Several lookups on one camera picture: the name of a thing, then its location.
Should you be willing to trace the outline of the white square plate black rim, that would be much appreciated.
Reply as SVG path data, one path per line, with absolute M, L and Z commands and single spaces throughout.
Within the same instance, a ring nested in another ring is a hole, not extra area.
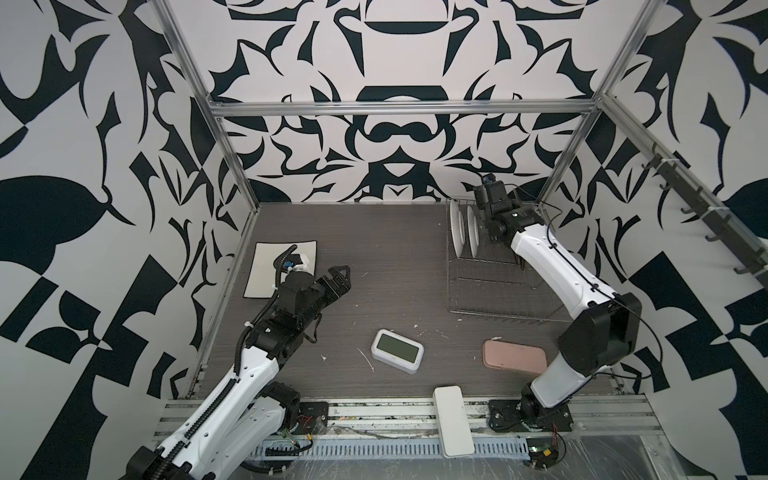
M 275 261 L 291 246 L 291 243 L 257 243 L 251 268 L 247 276 L 244 297 L 249 299 L 267 299 L 275 290 Z M 292 253 L 306 254 L 315 273 L 317 242 L 298 242 Z

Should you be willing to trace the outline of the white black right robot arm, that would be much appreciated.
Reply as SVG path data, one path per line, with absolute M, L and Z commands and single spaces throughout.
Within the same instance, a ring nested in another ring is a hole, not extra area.
M 509 194 L 493 174 L 483 176 L 473 193 L 489 240 L 532 267 L 572 319 L 558 338 L 555 359 L 523 388 L 511 424 L 545 429 L 574 394 L 635 351 L 642 304 L 593 275 L 556 239 L 537 209 Z

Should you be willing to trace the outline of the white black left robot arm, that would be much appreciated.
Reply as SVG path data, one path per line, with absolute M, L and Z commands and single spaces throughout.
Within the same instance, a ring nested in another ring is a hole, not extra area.
M 318 326 L 322 311 L 352 287 L 351 269 L 317 277 L 289 246 L 273 262 L 273 294 L 247 322 L 232 368 L 202 404 L 159 446 L 141 447 L 128 479 L 227 479 L 265 439 L 296 427 L 300 395 L 276 377 Z

